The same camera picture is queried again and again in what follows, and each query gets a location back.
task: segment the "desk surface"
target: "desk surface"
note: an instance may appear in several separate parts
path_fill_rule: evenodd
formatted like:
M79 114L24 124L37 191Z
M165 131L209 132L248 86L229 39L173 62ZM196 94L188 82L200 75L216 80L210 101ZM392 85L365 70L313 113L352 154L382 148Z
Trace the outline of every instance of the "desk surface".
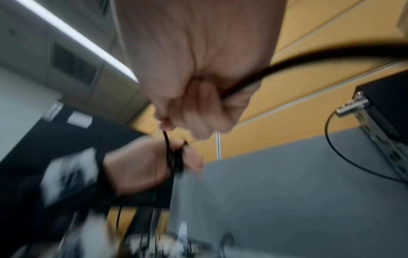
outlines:
M331 135L353 161L398 177L359 128ZM168 230L295 257L407 257L408 188L341 160L315 137L206 166L176 179Z

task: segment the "sleeve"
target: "sleeve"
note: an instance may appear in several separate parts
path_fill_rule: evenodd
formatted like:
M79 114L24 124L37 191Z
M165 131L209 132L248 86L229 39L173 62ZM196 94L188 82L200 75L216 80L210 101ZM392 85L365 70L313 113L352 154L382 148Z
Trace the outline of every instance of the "sleeve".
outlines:
M93 148L50 162L45 171L0 173L0 257L20 246L59 241L76 213L107 211L116 198L103 167L103 154Z

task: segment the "ventilation grille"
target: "ventilation grille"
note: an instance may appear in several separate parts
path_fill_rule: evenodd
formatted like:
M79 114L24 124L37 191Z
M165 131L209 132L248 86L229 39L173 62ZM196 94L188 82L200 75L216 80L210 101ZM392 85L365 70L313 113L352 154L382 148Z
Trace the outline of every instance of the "ventilation grille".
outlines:
M91 86L98 68L58 43L52 46L51 64L73 78Z
M99 10L102 13L102 16L105 17L106 13L109 10L109 0L95 0L98 5Z

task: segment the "ceiling light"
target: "ceiling light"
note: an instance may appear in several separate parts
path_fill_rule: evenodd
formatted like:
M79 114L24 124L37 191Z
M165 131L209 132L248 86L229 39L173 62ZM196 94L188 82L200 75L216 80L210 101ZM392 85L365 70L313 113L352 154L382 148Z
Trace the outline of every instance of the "ceiling light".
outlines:
M86 38L84 35L80 34L78 31L76 31L74 28L69 26L67 23L62 21L60 18L52 14L50 11L45 9L42 5L37 3L34 0L15 0L36 15L40 16L43 18L46 22L50 23L52 26L55 28L59 29L62 31L64 34L66 34L68 37L71 39L77 41L79 44L87 48L89 51L94 53L95 55L99 56L102 58L104 61L124 73L126 76L131 78L132 80L138 82L136 76L133 74L133 72L124 64L119 62L116 58L111 56L108 52L104 51L102 48L98 47L95 43L90 41L88 38Z

